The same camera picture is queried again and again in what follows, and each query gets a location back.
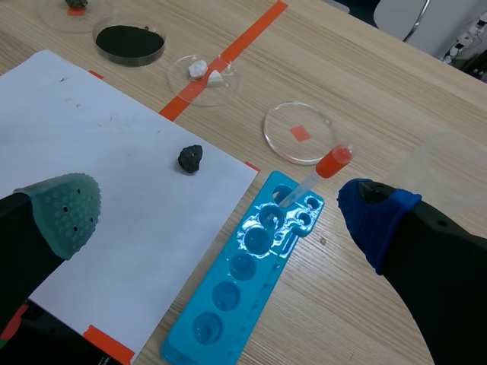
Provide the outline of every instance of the white rock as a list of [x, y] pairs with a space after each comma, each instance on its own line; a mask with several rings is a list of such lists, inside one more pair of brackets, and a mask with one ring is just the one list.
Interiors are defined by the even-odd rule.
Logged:
[[205, 76], [206, 70], [208, 70], [208, 65], [205, 61], [199, 60], [188, 67], [188, 70], [189, 76], [192, 78], [202, 78]]
[[208, 78], [208, 83], [206, 84], [209, 87], [220, 86], [223, 84], [223, 77], [220, 75], [220, 72], [214, 70], [210, 74]]

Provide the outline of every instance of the plastic pipette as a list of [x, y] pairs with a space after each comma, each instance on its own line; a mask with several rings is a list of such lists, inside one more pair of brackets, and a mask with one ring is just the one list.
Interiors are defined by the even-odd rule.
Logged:
[[316, 165], [313, 172], [294, 189], [288, 196], [282, 199], [279, 204], [281, 208], [287, 208], [299, 200], [321, 179], [328, 179], [338, 173], [343, 167], [349, 164], [355, 156], [355, 148], [350, 142], [337, 144], [328, 154]]

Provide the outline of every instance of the white paper sheet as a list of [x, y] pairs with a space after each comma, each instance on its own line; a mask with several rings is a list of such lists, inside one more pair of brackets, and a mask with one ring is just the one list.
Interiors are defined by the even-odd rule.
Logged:
[[[192, 144], [203, 159], [187, 176], [176, 161]], [[30, 298], [136, 354], [256, 175], [49, 51], [0, 77], [0, 171], [0, 197], [65, 173], [98, 181], [97, 230]]]

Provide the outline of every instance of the glass petri dish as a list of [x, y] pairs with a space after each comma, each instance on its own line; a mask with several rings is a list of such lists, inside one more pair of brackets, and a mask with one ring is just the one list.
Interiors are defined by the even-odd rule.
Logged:
[[[113, 37], [113, 40], [110, 41], [111, 46], [120, 46], [117, 47], [118, 53], [115, 53], [114, 51], [109, 51], [108, 48], [103, 49], [98, 45], [98, 36], [100, 36], [100, 33], [107, 28], [116, 26], [134, 27], [140, 30], [147, 30], [148, 32], [155, 33], [161, 38], [161, 44], [157, 44], [156, 46], [154, 46], [152, 44], [152, 42], [154, 41], [152, 38], [149, 38], [147, 40], [145, 38], [138, 38], [139, 36], [134, 37], [126, 36], [126, 34], [119, 34], [112, 35], [111, 37]], [[98, 53], [105, 59], [108, 59], [109, 61], [119, 65], [139, 67], [149, 65], [152, 62], [156, 62], [160, 57], [162, 57], [166, 48], [166, 33], [162, 25], [156, 24], [154, 21], [150, 21], [149, 19], [146, 19], [136, 14], [126, 14], [109, 17], [103, 19], [98, 24], [96, 24], [93, 28], [93, 41]], [[127, 50], [131, 47], [132, 49], [134, 47], [137, 48], [137, 56], [121, 56], [122, 54], [126, 54]]]
[[300, 165], [318, 163], [338, 141], [328, 117], [299, 101], [271, 108], [264, 120], [264, 135], [274, 152]]
[[[205, 78], [193, 79], [189, 76], [188, 68], [196, 61], [205, 61], [208, 65], [208, 72], [217, 70], [221, 72], [223, 83], [221, 86], [208, 87], [197, 94], [183, 92], [192, 81], [201, 82], [205, 85]], [[222, 59], [206, 55], [189, 55], [175, 61], [167, 70], [167, 82], [170, 89], [184, 101], [198, 106], [217, 106], [220, 103], [233, 97], [240, 87], [240, 75], [237, 73], [234, 64], [229, 64]]]
[[112, 0], [88, 0], [86, 8], [79, 10], [70, 9], [65, 0], [39, 0], [36, 4], [42, 22], [63, 33], [89, 33], [113, 13]]

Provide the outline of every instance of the dark rock sample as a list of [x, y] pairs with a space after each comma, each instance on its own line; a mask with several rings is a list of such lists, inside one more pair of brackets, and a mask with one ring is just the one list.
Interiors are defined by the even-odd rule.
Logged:
[[68, 4], [70, 8], [86, 8], [88, 0], [66, 0], [66, 4]]
[[199, 170], [199, 161], [203, 158], [203, 147], [198, 144], [183, 148], [177, 162], [187, 173], [195, 173]]

